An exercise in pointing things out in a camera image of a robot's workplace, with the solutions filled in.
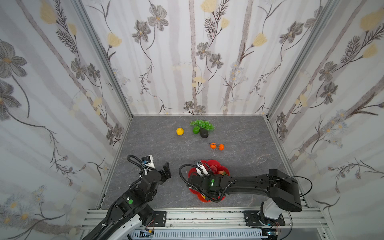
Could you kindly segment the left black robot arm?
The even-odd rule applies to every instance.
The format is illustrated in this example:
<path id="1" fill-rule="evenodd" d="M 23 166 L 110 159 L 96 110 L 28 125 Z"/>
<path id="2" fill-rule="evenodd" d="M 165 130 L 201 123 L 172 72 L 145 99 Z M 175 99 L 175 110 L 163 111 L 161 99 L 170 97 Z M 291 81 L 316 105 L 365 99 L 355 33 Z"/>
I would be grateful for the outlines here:
<path id="1" fill-rule="evenodd" d="M 169 162 L 159 171 L 150 171 L 141 178 L 138 186 L 128 189 L 108 209 L 104 219 L 84 240 L 122 240 L 141 226 L 154 220 L 154 210 L 149 206 L 158 186 L 172 177 Z"/>

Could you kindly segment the red flower-shaped fruit bowl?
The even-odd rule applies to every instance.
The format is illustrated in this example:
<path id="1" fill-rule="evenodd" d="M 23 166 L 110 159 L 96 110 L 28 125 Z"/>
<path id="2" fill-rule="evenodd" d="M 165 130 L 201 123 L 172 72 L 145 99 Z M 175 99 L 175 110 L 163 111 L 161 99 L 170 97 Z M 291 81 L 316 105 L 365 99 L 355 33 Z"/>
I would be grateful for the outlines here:
<path id="1" fill-rule="evenodd" d="M 228 176 L 230 175 L 229 170 L 228 170 L 226 167 L 222 166 L 222 165 L 221 165 L 218 161 L 216 161 L 216 160 L 208 160 L 208 161 L 201 160 L 201 162 L 203 162 L 203 163 L 207 163 L 209 166 L 210 166 L 210 165 L 214 165 L 214 166 L 217 167 L 218 171 L 226 171 L 226 172 L 227 172 L 227 175 L 228 175 Z M 196 195 L 197 198 L 198 198 L 201 202 L 203 202 L 203 203 L 208 203 L 208 202 L 209 202 L 209 200 L 206 200 L 206 198 L 205 198 L 203 195 L 201 195 L 200 193 L 198 193 L 197 191 L 192 190 L 192 189 L 189 189 L 189 190 L 190 190 L 191 193 L 193 193 L 194 195 Z"/>

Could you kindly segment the dark red pomegranate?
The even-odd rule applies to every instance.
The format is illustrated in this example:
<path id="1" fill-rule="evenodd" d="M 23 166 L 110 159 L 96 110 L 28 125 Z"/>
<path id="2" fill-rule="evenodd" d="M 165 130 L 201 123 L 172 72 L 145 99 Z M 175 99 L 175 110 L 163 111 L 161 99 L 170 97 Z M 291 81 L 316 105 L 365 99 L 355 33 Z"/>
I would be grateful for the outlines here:
<path id="1" fill-rule="evenodd" d="M 214 166 L 214 165 L 210 165 L 210 168 L 211 168 L 211 170 L 212 170 L 213 174 L 214 174 L 214 175 L 216 175 L 216 174 L 217 174 L 217 172 L 218 172 L 218 169 L 217 169 L 217 167 L 216 167 L 216 166 Z"/>

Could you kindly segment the green lime fruit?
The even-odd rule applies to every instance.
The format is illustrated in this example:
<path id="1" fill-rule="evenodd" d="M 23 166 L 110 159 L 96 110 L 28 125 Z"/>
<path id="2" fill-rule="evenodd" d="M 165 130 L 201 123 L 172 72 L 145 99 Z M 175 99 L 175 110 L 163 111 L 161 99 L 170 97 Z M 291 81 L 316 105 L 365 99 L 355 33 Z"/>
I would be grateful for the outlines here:
<path id="1" fill-rule="evenodd" d="M 199 126 L 194 126 L 193 127 L 193 133 L 198 134 L 200 132 L 200 127 Z"/>

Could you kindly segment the dark avocado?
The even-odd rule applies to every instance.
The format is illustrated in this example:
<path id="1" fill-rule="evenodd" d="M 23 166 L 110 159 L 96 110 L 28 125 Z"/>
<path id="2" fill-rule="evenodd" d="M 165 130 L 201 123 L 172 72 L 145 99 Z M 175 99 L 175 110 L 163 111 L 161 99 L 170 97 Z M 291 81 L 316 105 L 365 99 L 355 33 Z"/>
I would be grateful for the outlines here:
<path id="1" fill-rule="evenodd" d="M 204 129 L 204 128 L 200 128 L 200 136 L 204 139 L 208 138 L 209 136 L 209 131 Z"/>

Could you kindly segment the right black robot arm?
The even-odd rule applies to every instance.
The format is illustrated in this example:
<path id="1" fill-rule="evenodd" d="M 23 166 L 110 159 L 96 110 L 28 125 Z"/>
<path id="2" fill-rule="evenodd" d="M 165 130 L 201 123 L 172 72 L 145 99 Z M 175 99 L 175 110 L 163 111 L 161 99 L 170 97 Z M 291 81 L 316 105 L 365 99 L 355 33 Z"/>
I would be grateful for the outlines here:
<path id="1" fill-rule="evenodd" d="M 191 174 L 187 180 L 182 180 L 188 188 L 215 203 L 235 194 L 267 197 L 261 204 L 262 219 L 272 221 L 277 220 L 284 211 L 302 211 L 298 181 L 277 169 L 270 169 L 267 174 L 254 177 Z"/>

